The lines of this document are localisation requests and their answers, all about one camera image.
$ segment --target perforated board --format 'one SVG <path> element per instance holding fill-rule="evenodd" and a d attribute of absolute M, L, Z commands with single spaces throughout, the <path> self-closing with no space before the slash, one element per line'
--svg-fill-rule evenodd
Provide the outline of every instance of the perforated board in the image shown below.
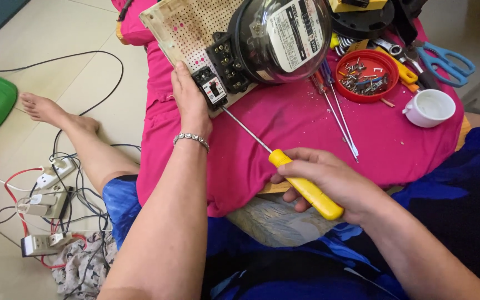
<path fill-rule="evenodd" d="M 227 31 L 231 16 L 241 3 L 242 0 L 161 0 L 143 11 L 140 20 L 155 35 L 172 65 L 182 60 L 191 73 L 209 66 L 217 74 L 205 48 L 214 42 L 213 33 Z M 252 83 L 243 93 L 227 94 L 226 107 L 255 86 Z M 220 113 L 220 109 L 209 112 L 212 118 Z"/>

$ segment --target scissors handle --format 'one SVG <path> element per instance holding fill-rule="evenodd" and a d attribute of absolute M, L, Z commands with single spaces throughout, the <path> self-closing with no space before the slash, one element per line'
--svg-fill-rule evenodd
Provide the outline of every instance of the scissors handle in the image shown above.
<path fill-rule="evenodd" d="M 454 86 L 456 88 L 460 88 L 461 86 L 468 83 L 468 79 L 466 77 L 470 76 L 475 72 L 475 65 L 466 57 L 458 54 L 457 52 L 446 50 L 435 45 L 432 45 L 429 42 L 425 42 L 423 47 L 416 47 L 418 54 L 420 55 L 423 64 L 425 67 L 433 73 L 440 81 L 443 83 Z M 438 57 L 433 57 L 429 55 L 425 50 L 429 50 L 434 52 Z M 459 59 L 462 61 L 468 69 L 462 69 L 457 64 L 455 64 L 452 60 L 447 58 L 447 56 L 452 56 L 454 58 Z M 437 65 L 448 72 L 451 76 L 453 76 L 457 81 L 450 81 L 449 79 L 444 78 L 440 75 L 437 70 L 433 69 L 433 65 Z"/>

